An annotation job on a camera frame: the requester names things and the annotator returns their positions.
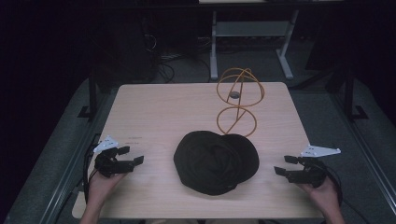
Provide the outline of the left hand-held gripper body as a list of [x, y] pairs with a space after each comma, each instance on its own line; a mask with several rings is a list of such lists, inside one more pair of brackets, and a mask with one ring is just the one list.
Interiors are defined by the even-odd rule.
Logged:
[[108, 135], [93, 149], [93, 152], [97, 153], [94, 168], [103, 176], [110, 177], [114, 174], [130, 173], [134, 170], [133, 161], [117, 159], [119, 148], [119, 143]]

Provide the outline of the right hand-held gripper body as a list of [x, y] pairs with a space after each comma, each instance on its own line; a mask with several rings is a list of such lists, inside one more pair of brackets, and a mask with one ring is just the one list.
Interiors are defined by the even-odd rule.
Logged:
[[322, 185], [326, 177], [340, 188], [339, 181], [329, 172], [330, 168], [319, 160], [321, 157], [340, 154], [339, 148], [318, 147], [308, 145], [297, 157], [304, 168], [300, 171], [287, 171], [287, 179], [290, 183], [310, 184], [317, 188]]

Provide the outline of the black baseball cap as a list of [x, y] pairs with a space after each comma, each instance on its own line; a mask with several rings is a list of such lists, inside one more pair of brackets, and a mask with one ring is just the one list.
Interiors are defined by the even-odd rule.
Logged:
[[174, 165], [183, 185], [218, 196], [253, 177], [260, 159], [257, 149], [243, 135], [194, 131], [178, 144]]

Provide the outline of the orange wire hat stand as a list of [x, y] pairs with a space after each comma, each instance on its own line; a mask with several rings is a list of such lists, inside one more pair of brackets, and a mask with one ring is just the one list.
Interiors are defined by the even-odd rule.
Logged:
[[216, 124], [223, 134], [239, 133], [248, 137], [255, 133], [258, 119], [251, 108], [265, 96], [264, 86], [250, 68], [229, 68], [216, 87], [219, 99], [227, 106], [217, 114]]

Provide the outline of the person's left hand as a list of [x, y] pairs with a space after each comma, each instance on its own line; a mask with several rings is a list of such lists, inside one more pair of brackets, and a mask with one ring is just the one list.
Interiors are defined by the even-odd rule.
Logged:
[[105, 177], [97, 170], [94, 170], [90, 175], [87, 206], [89, 208], [101, 208], [106, 198], [125, 176], [126, 174], [115, 174]]

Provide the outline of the person's right hand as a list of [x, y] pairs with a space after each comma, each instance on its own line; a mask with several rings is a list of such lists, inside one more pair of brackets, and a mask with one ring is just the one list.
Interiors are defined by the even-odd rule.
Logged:
[[308, 184], [298, 184], [298, 187], [305, 191], [310, 200], [322, 213], [334, 213], [340, 210], [337, 198], [337, 191], [334, 183], [326, 177], [321, 186], [314, 188]]

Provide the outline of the black metal stand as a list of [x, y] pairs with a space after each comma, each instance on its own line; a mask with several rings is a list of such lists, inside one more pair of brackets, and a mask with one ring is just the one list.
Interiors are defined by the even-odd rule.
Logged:
[[344, 93], [342, 108], [346, 117], [354, 122], [356, 119], [368, 119], [367, 114], [360, 105], [353, 103], [355, 76], [351, 69], [337, 67], [331, 74], [331, 78], [326, 84], [326, 91], [329, 93], [339, 93], [341, 89]]
[[88, 76], [89, 104], [80, 109], [78, 117], [93, 120], [99, 111], [99, 95], [105, 91], [105, 75], [98, 69], [93, 68]]

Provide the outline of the grey metal desk frame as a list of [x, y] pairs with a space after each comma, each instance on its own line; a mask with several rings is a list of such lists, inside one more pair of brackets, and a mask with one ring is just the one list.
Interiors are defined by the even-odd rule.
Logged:
[[283, 37], [284, 43], [276, 50], [276, 57], [286, 79], [293, 79], [293, 73], [286, 58], [286, 53], [299, 15], [294, 10], [288, 21], [219, 21], [218, 13], [212, 13], [211, 50], [209, 54], [210, 78], [217, 80], [217, 38], [218, 37]]

